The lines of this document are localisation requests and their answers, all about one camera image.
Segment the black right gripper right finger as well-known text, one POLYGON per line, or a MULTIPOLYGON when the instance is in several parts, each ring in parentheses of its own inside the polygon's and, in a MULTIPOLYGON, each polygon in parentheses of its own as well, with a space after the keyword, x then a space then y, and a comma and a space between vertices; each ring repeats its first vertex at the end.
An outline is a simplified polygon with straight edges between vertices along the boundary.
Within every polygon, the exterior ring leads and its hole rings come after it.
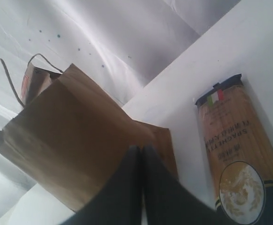
POLYGON ((188 192, 167 170, 156 150, 142 150, 145 208, 149 225, 226 225, 228 220, 188 192))

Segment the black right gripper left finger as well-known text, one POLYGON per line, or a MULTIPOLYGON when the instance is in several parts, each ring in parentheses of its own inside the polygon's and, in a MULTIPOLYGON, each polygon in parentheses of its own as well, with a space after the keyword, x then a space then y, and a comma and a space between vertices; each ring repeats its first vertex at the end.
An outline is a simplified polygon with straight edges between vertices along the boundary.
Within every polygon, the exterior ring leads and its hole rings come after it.
POLYGON ((75 225, 140 225, 142 171, 139 147, 131 146, 103 189, 74 216, 75 225))

